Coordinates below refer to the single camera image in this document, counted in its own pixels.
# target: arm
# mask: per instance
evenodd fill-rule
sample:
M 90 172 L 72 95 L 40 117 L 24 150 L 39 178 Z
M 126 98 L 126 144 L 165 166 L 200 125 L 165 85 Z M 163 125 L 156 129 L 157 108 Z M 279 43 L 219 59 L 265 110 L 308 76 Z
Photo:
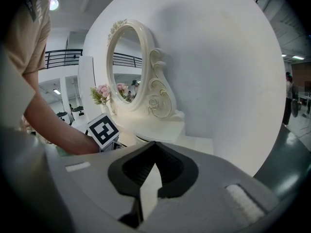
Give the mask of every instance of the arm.
M 30 125 L 44 138 L 73 154 L 98 153 L 99 146 L 92 137 L 63 122 L 41 97 L 38 72 L 23 75 L 35 90 L 35 96 L 24 116 Z

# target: sleeve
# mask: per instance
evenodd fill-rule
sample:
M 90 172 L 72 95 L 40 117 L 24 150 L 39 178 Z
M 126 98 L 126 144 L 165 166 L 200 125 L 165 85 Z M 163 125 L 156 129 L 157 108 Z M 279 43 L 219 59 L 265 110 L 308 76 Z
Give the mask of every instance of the sleeve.
M 44 25 L 44 27 L 41 30 L 39 40 L 35 46 L 35 50 L 30 58 L 30 61 L 26 67 L 24 74 L 36 72 L 46 68 L 45 48 L 50 30 L 51 30 L 51 21 L 49 19 L 46 25 Z

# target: white table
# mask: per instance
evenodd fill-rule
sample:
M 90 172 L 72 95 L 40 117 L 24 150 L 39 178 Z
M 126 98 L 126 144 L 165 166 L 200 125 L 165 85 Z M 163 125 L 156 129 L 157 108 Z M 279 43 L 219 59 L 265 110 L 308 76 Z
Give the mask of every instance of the white table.
M 310 102 L 311 102 L 311 97 L 309 97 L 309 96 L 305 96 L 305 95 L 301 95 L 301 94 L 298 94 L 298 96 L 300 97 L 300 98 L 302 98 L 302 99 L 306 99 L 307 100 L 307 112 L 308 112 L 308 102 L 309 102 L 309 100 L 310 100 Z

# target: white pillar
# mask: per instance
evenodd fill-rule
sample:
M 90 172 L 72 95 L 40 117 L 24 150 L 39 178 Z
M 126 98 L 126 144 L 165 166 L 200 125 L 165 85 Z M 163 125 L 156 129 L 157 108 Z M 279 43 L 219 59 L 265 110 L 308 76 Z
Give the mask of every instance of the white pillar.
M 76 86 L 74 85 L 73 79 L 72 79 L 72 85 L 73 85 L 74 94 L 75 94 L 75 96 L 76 96 L 77 107 L 79 107 L 79 106 L 80 106 L 80 103 L 79 103 L 79 99 L 78 99 L 78 95 L 77 95 L 77 90 L 76 90 Z
M 67 94 L 66 77 L 60 78 L 60 92 L 62 94 L 64 110 L 68 113 L 70 120 L 73 122 Z

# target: person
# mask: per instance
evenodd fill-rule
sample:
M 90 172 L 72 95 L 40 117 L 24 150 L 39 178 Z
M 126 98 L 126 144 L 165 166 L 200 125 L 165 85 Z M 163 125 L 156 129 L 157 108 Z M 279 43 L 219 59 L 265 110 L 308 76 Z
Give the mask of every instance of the person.
M 70 106 L 70 112 L 71 112 L 72 120 L 74 120 L 73 114 L 72 114 L 73 107 L 71 106 L 71 103 L 69 104 L 69 106 Z
M 293 87 L 293 78 L 290 72 L 286 72 L 286 102 L 285 102 L 285 110 L 283 115 L 282 123 L 287 126 L 292 112 L 292 87 Z
M 132 93 L 131 93 L 131 91 L 128 91 L 127 96 L 126 96 L 126 101 L 132 102 Z
M 137 92 L 138 92 L 138 89 L 139 89 L 139 83 L 137 82 L 137 80 L 133 80 L 132 81 L 132 85 L 134 86 L 135 96 L 136 96 Z
M 35 90 L 24 116 L 35 131 L 67 152 L 97 153 L 99 146 L 94 139 L 60 120 L 40 95 L 38 71 L 46 68 L 45 48 L 51 30 L 49 7 L 50 0 L 25 0 L 3 41 L 12 66 Z
M 307 114 L 310 114 L 310 107 L 311 107 L 311 101 L 310 100 L 308 100 L 307 107 L 308 107 Z

